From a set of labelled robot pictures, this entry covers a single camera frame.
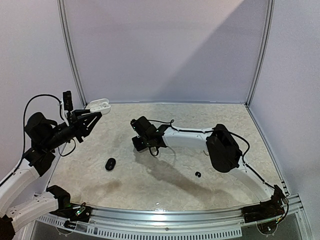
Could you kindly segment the small white oval case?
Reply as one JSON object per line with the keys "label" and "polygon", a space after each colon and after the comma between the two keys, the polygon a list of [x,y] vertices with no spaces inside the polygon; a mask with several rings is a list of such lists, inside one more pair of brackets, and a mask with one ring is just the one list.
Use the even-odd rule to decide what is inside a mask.
{"label": "small white oval case", "polygon": [[91,113],[100,112],[102,115],[106,115],[111,111],[111,105],[107,98],[101,98],[91,101],[87,107]]}

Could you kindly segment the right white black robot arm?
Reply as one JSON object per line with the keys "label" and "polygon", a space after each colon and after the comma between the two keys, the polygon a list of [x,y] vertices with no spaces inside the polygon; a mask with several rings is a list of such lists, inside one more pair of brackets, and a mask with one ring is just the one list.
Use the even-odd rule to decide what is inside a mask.
{"label": "right white black robot arm", "polygon": [[145,116],[132,119],[131,127],[136,132],[132,138],[134,148],[140,152],[145,149],[183,147],[200,149],[208,153],[212,167],[224,174],[230,174],[246,185],[260,201],[258,213],[269,218],[278,210],[274,198],[289,201],[278,185],[271,185],[245,161],[245,152],[234,139],[237,134],[230,132],[223,124],[213,128],[180,128],[172,122],[162,122],[159,127]]}

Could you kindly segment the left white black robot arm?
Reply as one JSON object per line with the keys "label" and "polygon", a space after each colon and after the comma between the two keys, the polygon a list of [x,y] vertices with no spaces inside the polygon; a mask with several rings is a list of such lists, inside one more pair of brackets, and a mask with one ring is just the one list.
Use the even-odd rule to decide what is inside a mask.
{"label": "left white black robot arm", "polygon": [[22,227],[47,213],[59,212],[63,217],[74,213],[71,196],[63,188],[53,185],[42,194],[16,206],[17,196],[35,180],[41,178],[56,158],[54,151],[71,140],[79,143],[91,133],[102,117],[101,112],[74,110],[58,124],[41,112],[27,121],[24,132],[31,139],[31,147],[22,154],[21,161],[0,184],[0,238],[11,240]]}

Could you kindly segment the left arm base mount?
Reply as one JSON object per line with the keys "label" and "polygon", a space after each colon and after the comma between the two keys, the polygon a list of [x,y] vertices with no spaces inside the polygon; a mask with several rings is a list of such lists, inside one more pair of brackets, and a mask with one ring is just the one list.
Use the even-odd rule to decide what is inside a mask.
{"label": "left arm base mount", "polygon": [[85,202],[82,204],[71,203],[71,195],[57,185],[48,187],[46,191],[53,194],[58,202],[58,209],[51,211],[50,214],[69,219],[70,222],[88,223],[90,221],[93,208]]}

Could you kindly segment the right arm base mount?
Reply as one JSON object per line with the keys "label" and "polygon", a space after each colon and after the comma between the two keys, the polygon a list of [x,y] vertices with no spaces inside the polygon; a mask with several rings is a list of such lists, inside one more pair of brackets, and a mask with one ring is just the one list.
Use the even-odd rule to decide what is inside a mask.
{"label": "right arm base mount", "polygon": [[245,223],[272,219],[278,225],[286,218],[289,212],[289,200],[278,185],[275,184],[273,190],[270,200],[241,208]]}

